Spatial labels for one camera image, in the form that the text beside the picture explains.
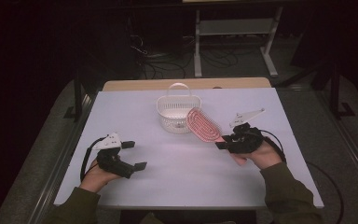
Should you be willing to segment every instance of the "white table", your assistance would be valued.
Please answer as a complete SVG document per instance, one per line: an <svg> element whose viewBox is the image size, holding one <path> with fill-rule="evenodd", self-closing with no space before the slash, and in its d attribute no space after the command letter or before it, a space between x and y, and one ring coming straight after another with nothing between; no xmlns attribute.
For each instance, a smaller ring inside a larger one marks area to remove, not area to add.
<svg viewBox="0 0 358 224"><path fill-rule="evenodd" d="M250 124L274 133L282 142L289 169L314 194L314 204L323 207L321 196L298 148L275 89L192 90L202 100L202 109L222 128L237 113L265 108ZM187 94L186 91L172 91ZM204 143L193 133L173 134L158 121L157 99L166 91L102 91L55 200L62 204L80 183L79 173L87 147L96 139L117 132L135 147L119 155L129 164L147 161L146 169L130 179L109 183L100 193L99 205L117 209L243 209L265 208L264 180L251 161L238 166L225 150ZM93 151L90 162L96 157Z"/></svg>

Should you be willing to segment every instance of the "plastic basket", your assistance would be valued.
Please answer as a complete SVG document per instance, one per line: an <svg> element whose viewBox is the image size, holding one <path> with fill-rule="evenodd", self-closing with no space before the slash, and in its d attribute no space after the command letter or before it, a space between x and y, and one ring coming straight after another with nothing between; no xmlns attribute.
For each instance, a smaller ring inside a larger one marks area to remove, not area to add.
<svg viewBox="0 0 358 224"><path fill-rule="evenodd" d="M170 89L177 86L187 88L188 95L170 95ZM161 96L157 100L157 111L162 128L169 133L191 132L187 127L186 117L194 107L201 108L201 99L192 95L191 89L187 85L173 83L167 89L167 95Z"/></svg>

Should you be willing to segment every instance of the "cable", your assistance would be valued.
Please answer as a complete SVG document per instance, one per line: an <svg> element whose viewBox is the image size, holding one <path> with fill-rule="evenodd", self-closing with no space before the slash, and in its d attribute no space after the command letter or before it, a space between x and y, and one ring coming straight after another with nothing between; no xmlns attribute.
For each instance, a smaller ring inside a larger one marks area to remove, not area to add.
<svg viewBox="0 0 358 224"><path fill-rule="evenodd" d="M90 157L92 148L95 146L95 144L97 144L98 142L101 142L104 139L105 139L105 137L98 138L97 140L95 140L95 142L93 142L91 144L91 146L89 146L87 148L86 155L84 156L83 163L81 165L81 170L80 170L80 180L81 181L83 181L84 176L86 175L86 173L85 173L86 172L86 166L87 166L87 162L89 161L89 157Z"/></svg>
<svg viewBox="0 0 358 224"><path fill-rule="evenodd" d="M281 150L283 151L283 147L282 147L282 144L281 144L281 141L278 139L277 136L275 136L273 133L270 133L268 131L265 131L265 130L259 130L260 132L264 132L264 133L269 133L271 134L280 144L281 146ZM310 161L305 161L306 164L308 165L311 165L313 166L314 168L316 168L317 170L319 170L322 174L324 174L328 180L333 184L334 188L336 189L336 192L338 194L338 198L339 198L339 216L338 216L338 219L336 221L336 224L339 224L341 223L342 221L342 218L344 216L344 200L343 200L343 197L342 197L342 193L341 193L341 190L339 189L338 185L336 184L336 182L333 180L333 178L327 173L325 172L322 168L320 168L319 166L315 165L314 163L310 162Z"/></svg>
<svg viewBox="0 0 358 224"><path fill-rule="evenodd" d="M326 173L322 168L320 168L319 166L313 164L312 162L309 162L309 161L305 161L306 164L308 165L311 165L313 166L314 168L316 168L317 170L319 170L322 174L324 174L327 179L329 179L329 181L333 184L334 188L336 189L337 191L337 194L338 194L338 198L339 198L339 216L338 216L338 219L336 221L337 224L341 223L342 221L342 218L344 216L344 200L343 200L343 197L342 197L342 193L341 193L341 190L338 188L338 185L336 184L336 182L333 180L333 178L328 174Z"/></svg>
<svg viewBox="0 0 358 224"><path fill-rule="evenodd" d="M260 132L263 132L263 133L269 133L269 134L271 134L271 135L278 141L278 143L279 143L279 145L280 145L280 147L281 147L281 151L283 152L282 143L281 143L281 141L279 140L279 138L278 138L277 136L275 136L273 133L270 133L270 132L265 131L265 130L259 130L259 131L260 131Z"/></svg>

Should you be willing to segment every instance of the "olive green sleeve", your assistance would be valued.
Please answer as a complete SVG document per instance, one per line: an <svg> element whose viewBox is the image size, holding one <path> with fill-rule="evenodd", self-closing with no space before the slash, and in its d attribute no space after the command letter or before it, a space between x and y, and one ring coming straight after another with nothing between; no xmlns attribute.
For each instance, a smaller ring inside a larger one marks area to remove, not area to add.
<svg viewBox="0 0 358 224"><path fill-rule="evenodd" d="M68 200L56 207L43 222L44 224L90 224L97 223L96 209L100 195L74 188Z"/></svg>
<svg viewBox="0 0 358 224"><path fill-rule="evenodd" d="M313 194L295 180L286 163L278 163L260 171L266 182L266 205L276 224L323 223L313 205Z"/></svg>

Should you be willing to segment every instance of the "human hand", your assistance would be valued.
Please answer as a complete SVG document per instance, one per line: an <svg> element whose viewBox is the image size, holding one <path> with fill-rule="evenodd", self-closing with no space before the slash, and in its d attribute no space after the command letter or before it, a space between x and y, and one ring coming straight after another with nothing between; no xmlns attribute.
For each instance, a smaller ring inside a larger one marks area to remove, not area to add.
<svg viewBox="0 0 358 224"><path fill-rule="evenodd" d="M98 162L94 160L79 187L97 193L107 185L107 183L119 178L121 178L121 176L101 169Z"/></svg>
<svg viewBox="0 0 358 224"><path fill-rule="evenodd" d="M282 159L278 155L278 153L266 141L263 141L261 146L252 153L242 153L242 154L233 154L232 153L231 156L233 156L234 158L242 159L242 160L250 159L261 170L282 162Z"/></svg>

